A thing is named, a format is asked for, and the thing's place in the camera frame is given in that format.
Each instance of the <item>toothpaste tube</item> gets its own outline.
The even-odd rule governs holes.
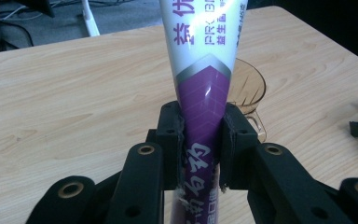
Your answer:
[[[217,223],[218,149],[247,0],[160,0],[185,119],[185,183],[171,223]]]

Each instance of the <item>brown glass mug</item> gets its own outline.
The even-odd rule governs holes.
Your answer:
[[[236,105],[249,120],[261,143],[266,141],[267,133],[256,109],[266,88],[266,81],[257,69],[243,60],[235,61],[227,101]]]

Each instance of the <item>cup handle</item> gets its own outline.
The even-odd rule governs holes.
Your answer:
[[[260,141],[260,143],[264,143],[267,139],[267,133],[266,133],[266,129],[264,128],[263,122],[261,122],[260,117],[258,117],[256,110],[254,110],[249,114],[246,114],[245,117],[251,120],[255,124],[257,128],[256,131],[257,131],[258,141]]]

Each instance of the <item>wooden table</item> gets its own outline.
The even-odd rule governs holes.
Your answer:
[[[268,89],[268,141],[338,188],[358,176],[358,57],[279,7],[249,10],[238,58]],[[161,26],[0,53],[0,223],[24,223],[56,181],[99,183],[175,100]],[[166,220],[171,209],[166,193]],[[245,191],[220,198],[220,223],[254,222]]]

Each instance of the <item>glass cup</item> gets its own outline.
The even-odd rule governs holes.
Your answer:
[[[249,120],[261,143],[266,141],[267,133],[256,109],[266,88],[266,81],[257,69],[243,60],[235,61],[227,101],[236,105]]]

